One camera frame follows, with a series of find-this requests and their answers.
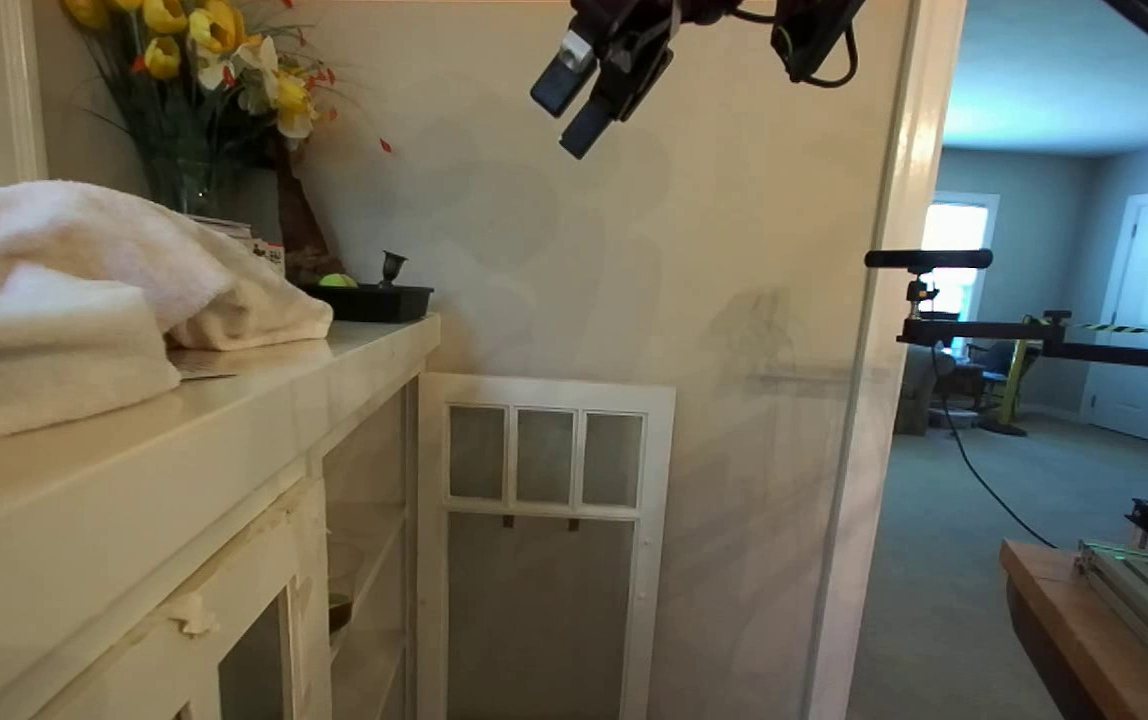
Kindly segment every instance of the table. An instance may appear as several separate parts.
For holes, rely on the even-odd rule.
[[[1148,720],[1148,634],[1074,561],[1081,550],[1005,545],[1012,627],[1064,716]]]

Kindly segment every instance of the cabinet door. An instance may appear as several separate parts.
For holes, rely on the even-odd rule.
[[[299,484],[41,716],[332,716],[325,568],[325,490]]]

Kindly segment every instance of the wooden furniture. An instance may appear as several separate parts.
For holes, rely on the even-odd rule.
[[[0,716],[328,720],[332,689],[402,716],[402,406],[434,341],[178,356],[207,379],[0,439]]]
[[[1012,627],[1064,716],[1148,720],[1148,634],[1074,550],[1005,545]]]

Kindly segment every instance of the gray carpet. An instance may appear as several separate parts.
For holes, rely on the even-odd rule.
[[[1052,545],[1118,539],[1148,501],[1148,442],[1023,417],[1031,435],[960,427],[986,484]],[[1007,627],[1000,545],[1029,539],[968,474],[952,435],[894,435],[852,720],[1056,720]]]

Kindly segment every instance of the folded towel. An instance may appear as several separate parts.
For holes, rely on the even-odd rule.
[[[328,302],[178,211],[96,183],[0,188],[0,435],[176,386],[162,331],[255,346],[328,323]]]

